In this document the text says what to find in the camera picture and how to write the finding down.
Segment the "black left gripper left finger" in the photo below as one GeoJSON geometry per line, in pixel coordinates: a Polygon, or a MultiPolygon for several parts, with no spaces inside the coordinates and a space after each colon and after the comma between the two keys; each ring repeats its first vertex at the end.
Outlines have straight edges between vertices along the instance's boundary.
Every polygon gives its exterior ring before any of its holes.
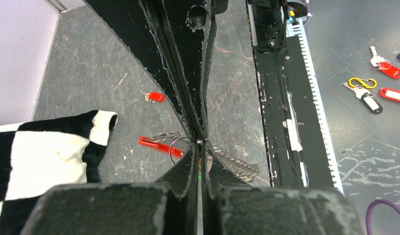
{"type": "Polygon", "coordinates": [[[195,235],[199,144],[151,183],[58,185],[38,201],[23,235],[195,235]]]}

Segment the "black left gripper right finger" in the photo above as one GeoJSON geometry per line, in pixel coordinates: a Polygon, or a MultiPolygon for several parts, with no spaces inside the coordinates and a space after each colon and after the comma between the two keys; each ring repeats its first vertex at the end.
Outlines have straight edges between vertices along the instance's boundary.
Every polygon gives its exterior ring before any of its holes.
{"type": "Polygon", "coordinates": [[[357,214],[333,188],[255,188],[201,144],[206,235],[361,235],[357,214]]]}

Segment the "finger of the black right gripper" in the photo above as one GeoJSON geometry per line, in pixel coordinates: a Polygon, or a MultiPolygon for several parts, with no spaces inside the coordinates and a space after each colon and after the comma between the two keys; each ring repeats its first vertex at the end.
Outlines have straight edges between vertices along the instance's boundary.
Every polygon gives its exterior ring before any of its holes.
{"type": "Polygon", "coordinates": [[[206,92],[216,36],[217,14],[226,0],[146,0],[150,20],[168,77],[157,83],[171,103],[186,135],[209,135],[206,92]]]}
{"type": "Polygon", "coordinates": [[[183,130],[197,140],[188,111],[182,104],[172,69],[154,29],[152,13],[144,0],[88,0],[86,4],[106,23],[156,85],[166,95],[183,130]]]}

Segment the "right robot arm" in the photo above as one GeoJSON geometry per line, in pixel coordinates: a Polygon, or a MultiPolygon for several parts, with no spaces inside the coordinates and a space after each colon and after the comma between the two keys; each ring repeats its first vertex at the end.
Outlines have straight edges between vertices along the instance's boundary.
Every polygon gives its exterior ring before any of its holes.
{"type": "MultiPolygon", "coordinates": [[[[217,32],[216,16],[226,0],[88,0],[166,96],[189,142],[209,137],[207,88],[217,32]]],[[[291,102],[287,99],[284,57],[297,47],[287,37],[285,0],[247,0],[246,30],[251,34],[252,80],[266,140],[284,140],[291,102]]]]}

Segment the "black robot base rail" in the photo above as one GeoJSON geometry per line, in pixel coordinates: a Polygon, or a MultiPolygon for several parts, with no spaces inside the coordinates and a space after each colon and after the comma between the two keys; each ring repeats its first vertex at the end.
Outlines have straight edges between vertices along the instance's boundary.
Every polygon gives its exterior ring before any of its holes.
{"type": "Polygon", "coordinates": [[[252,52],[273,187],[334,187],[298,36],[287,25],[304,26],[306,0],[249,0],[252,52]]]}

